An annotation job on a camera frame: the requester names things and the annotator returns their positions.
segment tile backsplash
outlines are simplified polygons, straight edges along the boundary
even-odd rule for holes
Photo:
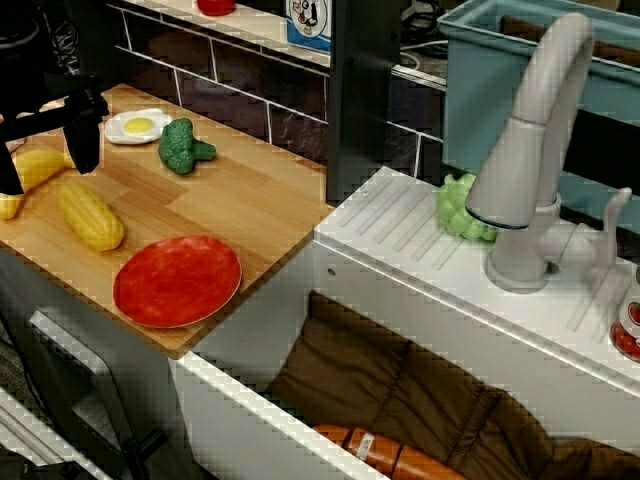
[[[130,3],[109,5],[121,14],[115,48],[127,83],[327,164],[328,68]],[[423,164],[441,164],[443,97],[393,75],[385,165],[418,176]]]

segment toy broccoli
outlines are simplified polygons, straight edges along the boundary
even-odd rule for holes
[[[193,170],[196,160],[211,160],[216,147],[193,138],[193,124],[188,118],[174,120],[162,130],[158,155],[162,164],[178,175]]]
[[[457,181],[449,174],[444,185],[438,191],[436,206],[438,220],[451,235],[462,235],[464,238],[482,238],[488,242],[496,239],[498,230],[471,217],[464,208],[464,203],[476,179],[475,175],[464,174]]]

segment gray faucet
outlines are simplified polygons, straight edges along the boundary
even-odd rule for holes
[[[628,288],[625,274],[616,269],[616,226],[631,190],[623,188],[609,200],[603,231],[559,219],[558,183],[593,46],[588,17],[571,13],[553,23],[524,73],[511,117],[467,197],[471,216],[501,229],[485,269],[504,290],[542,289],[549,262],[582,273],[599,295],[605,283]]]

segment wooden cutting board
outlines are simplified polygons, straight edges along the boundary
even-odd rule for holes
[[[30,191],[14,219],[0,220],[1,246],[177,359],[310,240],[331,211],[324,202],[325,168],[126,85],[104,97],[112,115],[157,107],[173,118],[191,119],[196,138],[216,146],[215,160],[198,162],[182,177],[162,165],[158,142],[102,140],[94,172],[64,171]],[[65,149],[62,131],[33,136],[16,153],[43,146]],[[65,222],[56,197],[58,187],[69,181],[93,188],[122,220],[126,235],[118,249],[94,251]],[[184,235],[209,235],[234,250],[243,270],[238,293],[222,311],[187,327],[153,329],[129,321],[112,298],[118,270],[146,245]]]

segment red jar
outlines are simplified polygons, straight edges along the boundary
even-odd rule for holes
[[[221,17],[233,12],[236,2],[235,0],[198,0],[198,8],[210,17]]]

